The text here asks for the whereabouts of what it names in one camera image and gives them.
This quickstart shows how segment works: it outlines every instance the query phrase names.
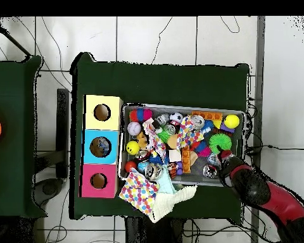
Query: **pink box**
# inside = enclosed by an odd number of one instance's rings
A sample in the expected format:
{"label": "pink box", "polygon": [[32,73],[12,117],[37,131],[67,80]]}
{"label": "pink box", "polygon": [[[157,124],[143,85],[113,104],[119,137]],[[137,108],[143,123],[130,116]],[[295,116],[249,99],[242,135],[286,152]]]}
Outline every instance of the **pink box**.
{"label": "pink box", "polygon": [[[108,164],[84,164],[82,172],[81,197],[114,198],[117,192],[117,165]],[[97,189],[91,184],[91,177],[102,173],[106,177],[106,186]]]}

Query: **blue box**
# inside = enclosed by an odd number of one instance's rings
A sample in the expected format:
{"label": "blue box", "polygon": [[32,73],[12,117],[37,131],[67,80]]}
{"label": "blue box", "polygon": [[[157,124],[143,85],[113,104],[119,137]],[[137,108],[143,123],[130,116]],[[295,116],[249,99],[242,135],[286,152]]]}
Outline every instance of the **blue box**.
{"label": "blue box", "polygon": [[[93,139],[106,138],[111,145],[110,153],[105,157],[97,157],[90,151]],[[84,130],[84,164],[116,164],[118,156],[118,131],[112,130]]]}

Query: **shape sorter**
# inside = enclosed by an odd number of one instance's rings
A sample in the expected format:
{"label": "shape sorter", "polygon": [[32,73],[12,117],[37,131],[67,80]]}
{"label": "shape sorter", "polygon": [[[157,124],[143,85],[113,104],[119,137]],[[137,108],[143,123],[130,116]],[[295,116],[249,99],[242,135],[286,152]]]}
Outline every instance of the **shape sorter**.
{"label": "shape sorter", "polygon": [[84,96],[80,197],[115,197],[122,104],[119,97]]}

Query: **yellow box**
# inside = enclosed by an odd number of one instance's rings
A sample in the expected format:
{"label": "yellow box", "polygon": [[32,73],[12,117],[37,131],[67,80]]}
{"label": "yellow box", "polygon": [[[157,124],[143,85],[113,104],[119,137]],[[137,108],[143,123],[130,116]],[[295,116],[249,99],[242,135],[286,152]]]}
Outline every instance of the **yellow box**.
{"label": "yellow box", "polygon": [[[123,101],[113,96],[84,96],[85,125],[88,130],[120,130],[120,114]],[[107,113],[107,117],[101,117],[98,110]]]}

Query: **white cloth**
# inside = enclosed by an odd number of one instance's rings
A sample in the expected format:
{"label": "white cloth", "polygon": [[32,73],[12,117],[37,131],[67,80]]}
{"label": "white cloth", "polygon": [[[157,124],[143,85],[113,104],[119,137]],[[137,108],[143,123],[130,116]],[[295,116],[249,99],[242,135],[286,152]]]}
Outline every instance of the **white cloth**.
{"label": "white cloth", "polygon": [[194,185],[184,187],[175,194],[157,193],[149,219],[153,223],[156,223],[168,213],[171,213],[175,204],[191,199],[195,195],[196,190],[197,185]]}

